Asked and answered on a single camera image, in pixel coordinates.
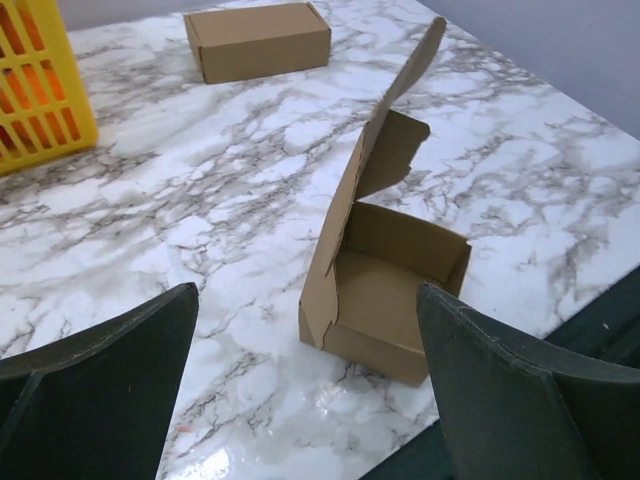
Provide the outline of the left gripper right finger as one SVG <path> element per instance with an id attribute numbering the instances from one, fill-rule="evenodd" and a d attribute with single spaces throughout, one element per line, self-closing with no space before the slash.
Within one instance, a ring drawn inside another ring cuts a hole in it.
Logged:
<path id="1" fill-rule="evenodd" d="M 638 478 L 638 370 L 554 346 L 430 283 L 417 314 L 456 478 Z"/>

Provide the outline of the brown cardboard box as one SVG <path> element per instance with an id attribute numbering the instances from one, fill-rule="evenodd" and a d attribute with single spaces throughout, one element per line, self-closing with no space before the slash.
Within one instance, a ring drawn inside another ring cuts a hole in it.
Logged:
<path id="1" fill-rule="evenodd" d="M 301 342 L 411 386 L 428 375 L 418 288 L 429 282 L 458 296 L 471 247 L 451 230 L 363 199 L 404 180 L 430 134 L 391 106 L 424 75 L 446 26 L 434 18 L 364 124 L 299 300 Z"/>
<path id="2" fill-rule="evenodd" d="M 331 28 L 309 2 L 189 13 L 186 33 L 206 84 L 325 67 Z"/>

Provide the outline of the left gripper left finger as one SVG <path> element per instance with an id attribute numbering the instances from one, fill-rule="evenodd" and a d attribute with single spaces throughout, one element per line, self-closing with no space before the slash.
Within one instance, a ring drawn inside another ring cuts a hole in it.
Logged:
<path id="1" fill-rule="evenodd" d="M 2 478 L 155 478 L 198 310 L 183 283 L 3 359 Z"/>

